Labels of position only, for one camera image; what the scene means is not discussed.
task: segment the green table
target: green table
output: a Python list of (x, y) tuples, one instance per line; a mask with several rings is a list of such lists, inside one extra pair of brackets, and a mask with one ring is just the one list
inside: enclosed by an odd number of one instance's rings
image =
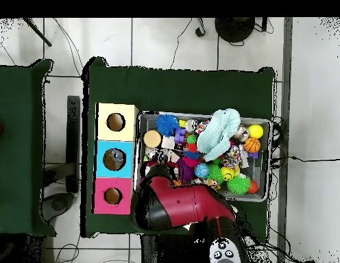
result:
[[(174, 71), (139, 67), (106, 67), (92, 58), (84, 69), (82, 233), (138, 233), (129, 216), (91, 214), (95, 104), (133, 104), (139, 110), (212, 114), (234, 108), (242, 117), (272, 117), (274, 71)], [(262, 242), (266, 235), (267, 202), (234, 202), (247, 217), (247, 229)], [(183, 228), (163, 233), (184, 233)]]
[(51, 65), (0, 66), (0, 234), (55, 235), (40, 216), (42, 91)]

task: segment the circular hole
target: circular hole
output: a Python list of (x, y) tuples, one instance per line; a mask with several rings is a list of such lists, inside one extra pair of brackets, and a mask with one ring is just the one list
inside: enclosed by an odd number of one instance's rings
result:
[(103, 156), (103, 164), (110, 171), (118, 171), (126, 163), (126, 154), (120, 149), (112, 148), (107, 150)]
[(112, 113), (107, 118), (107, 126), (112, 131), (121, 131), (125, 127), (125, 118), (119, 113)]
[(117, 188), (109, 188), (104, 192), (104, 200), (110, 205), (117, 205), (122, 198), (121, 191)]

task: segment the orange ball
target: orange ball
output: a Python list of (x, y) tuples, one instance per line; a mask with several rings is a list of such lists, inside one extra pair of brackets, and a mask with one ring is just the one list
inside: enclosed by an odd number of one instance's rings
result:
[(255, 194), (258, 190), (258, 184), (255, 181), (250, 181), (250, 188), (247, 191), (247, 194)]
[(249, 153), (257, 152), (260, 149), (260, 141), (255, 137), (249, 137), (243, 147)]

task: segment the white game controller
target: white game controller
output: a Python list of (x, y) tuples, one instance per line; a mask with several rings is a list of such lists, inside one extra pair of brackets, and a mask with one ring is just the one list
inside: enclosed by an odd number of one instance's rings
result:
[(210, 263), (241, 263), (239, 250), (227, 238), (216, 239), (209, 249)]

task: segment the yellow tennis ball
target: yellow tennis ball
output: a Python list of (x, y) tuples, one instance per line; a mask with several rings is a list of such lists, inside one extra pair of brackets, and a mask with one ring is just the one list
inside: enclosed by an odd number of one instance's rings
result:
[(253, 124), (248, 127), (248, 132), (250, 133), (250, 137), (259, 139), (263, 136), (264, 130), (260, 125)]
[(221, 167), (220, 173), (224, 181), (229, 181), (234, 178), (234, 170), (228, 167)]

